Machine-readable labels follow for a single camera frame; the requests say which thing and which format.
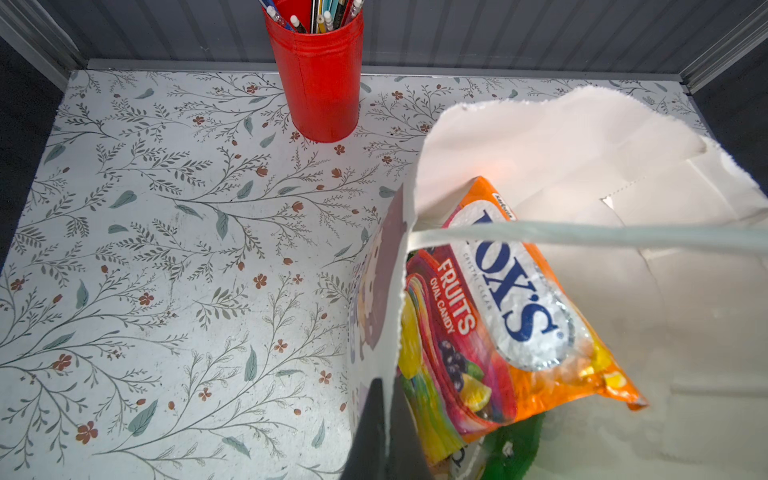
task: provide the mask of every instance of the corrugated metal wall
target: corrugated metal wall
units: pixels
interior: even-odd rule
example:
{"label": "corrugated metal wall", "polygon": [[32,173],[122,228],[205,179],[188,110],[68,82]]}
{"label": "corrugated metal wall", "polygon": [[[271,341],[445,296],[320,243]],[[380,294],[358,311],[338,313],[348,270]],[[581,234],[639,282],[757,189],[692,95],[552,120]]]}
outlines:
{"label": "corrugated metal wall", "polygon": [[[88,58],[273,61],[257,0],[40,1]],[[762,2],[368,0],[363,61],[678,73]]]}

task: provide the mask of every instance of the fox's candy bag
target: fox's candy bag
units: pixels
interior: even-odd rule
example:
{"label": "fox's candy bag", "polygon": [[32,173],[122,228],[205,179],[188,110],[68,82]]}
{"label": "fox's candy bag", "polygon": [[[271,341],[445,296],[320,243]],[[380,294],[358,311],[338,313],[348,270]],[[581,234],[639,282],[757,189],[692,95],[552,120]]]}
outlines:
{"label": "fox's candy bag", "polygon": [[[510,220],[478,177],[444,227]],[[535,245],[454,242],[406,271],[398,366],[429,463],[595,393],[646,406]]]}

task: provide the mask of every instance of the white paper bag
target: white paper bag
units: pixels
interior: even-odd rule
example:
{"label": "white paper bag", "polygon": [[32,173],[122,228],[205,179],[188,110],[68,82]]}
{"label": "white paper bag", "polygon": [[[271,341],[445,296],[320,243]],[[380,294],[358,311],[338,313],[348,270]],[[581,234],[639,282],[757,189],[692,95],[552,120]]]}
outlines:
{"label": "white paper bag", "polygon": [[[621,93],[582,88],[543,103],[454,106],[426,138],[358,265],[347,356],[353,430],[374,378],[384,379],[389,414],[406,254],[439,243],[444,233],[419,230],[442,225],[477,176],[520,220],[762,227],[734,251],[768,245],[768,200],[751,178],[714,141]],[[552,240],[582,246],[539,247],[650,407],[630,412],[597,396],[558,407],[531,478],[768,473],[766,258],[678,247],[694,245],[684,238],[700,238],[697,230],[672,240],[664,229],[619,230],[628,231],[647,236],[602,243],[652,248],[586,247],[602,233],[576,230]]]}

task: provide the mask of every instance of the candy bag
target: candy bag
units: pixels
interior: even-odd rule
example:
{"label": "candy bag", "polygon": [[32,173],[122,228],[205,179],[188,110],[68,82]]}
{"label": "candy bag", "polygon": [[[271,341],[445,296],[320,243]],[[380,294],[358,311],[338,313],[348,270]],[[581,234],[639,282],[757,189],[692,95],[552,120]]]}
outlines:
{"label": "candy bag", "polygon": [[[478,177],[444,227],[510,220]],[[406,273],[399,379],[430,464],[595,393],[647,405],[535,245],[454,242],[419,250]]]}

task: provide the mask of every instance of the red pencil holder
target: red pencil holder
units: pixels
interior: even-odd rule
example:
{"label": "red pencil holder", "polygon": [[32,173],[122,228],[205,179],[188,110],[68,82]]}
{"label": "red pencil holder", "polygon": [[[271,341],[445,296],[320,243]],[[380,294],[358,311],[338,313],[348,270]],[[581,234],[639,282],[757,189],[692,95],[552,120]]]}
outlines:
{"label": "red pencil holder", "polygon": [[[276,0],[275,5],[286,20],[295,15],[309,30],[310,0]],[[351,134],[359,115],[362,14],[330,33],[301,34],[263,13],[296,129],[324,143]]]}

